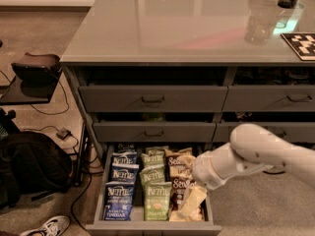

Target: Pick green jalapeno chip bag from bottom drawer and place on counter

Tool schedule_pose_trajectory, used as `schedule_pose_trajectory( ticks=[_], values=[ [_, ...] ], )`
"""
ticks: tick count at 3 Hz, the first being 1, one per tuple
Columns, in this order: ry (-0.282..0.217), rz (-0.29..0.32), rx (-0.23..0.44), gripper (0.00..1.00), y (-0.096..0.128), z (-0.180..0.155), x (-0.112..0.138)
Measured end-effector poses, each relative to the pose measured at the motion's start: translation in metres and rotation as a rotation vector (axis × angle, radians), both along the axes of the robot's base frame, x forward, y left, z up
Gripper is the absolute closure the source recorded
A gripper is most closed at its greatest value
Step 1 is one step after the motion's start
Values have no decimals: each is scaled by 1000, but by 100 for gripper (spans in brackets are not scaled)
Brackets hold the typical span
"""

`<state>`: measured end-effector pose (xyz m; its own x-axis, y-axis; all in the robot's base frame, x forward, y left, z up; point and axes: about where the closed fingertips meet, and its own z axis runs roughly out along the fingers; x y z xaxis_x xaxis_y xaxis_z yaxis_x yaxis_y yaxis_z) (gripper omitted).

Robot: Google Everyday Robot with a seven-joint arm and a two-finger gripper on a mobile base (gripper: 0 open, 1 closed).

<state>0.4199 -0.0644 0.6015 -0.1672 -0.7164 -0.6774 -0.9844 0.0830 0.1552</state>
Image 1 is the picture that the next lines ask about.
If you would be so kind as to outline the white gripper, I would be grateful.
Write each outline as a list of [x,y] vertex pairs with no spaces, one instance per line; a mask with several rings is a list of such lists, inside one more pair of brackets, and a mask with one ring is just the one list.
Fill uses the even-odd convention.
[[212,164],[213,154],[206,151],[197,157],[193,155],[180,155],[177,157],[181,174],[192,174],[193,179],[200,185],[188,187],[184,194],[183,203],[178,214],[184,218],[200,218],[201,203],[208,194],[208,190],[215,190],[225,184]]

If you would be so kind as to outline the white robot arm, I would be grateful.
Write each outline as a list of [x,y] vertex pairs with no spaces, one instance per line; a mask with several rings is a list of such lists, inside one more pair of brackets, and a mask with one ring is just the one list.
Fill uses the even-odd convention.
[[177,214],[186,219],[204,201],[207,194],[237,176],[278,167],[302,182],[315,186],[315,150],[291,144],[267,129],[251,123],[235,127],[229,142],[190,159],[182,156],[196,185],[185,191]]

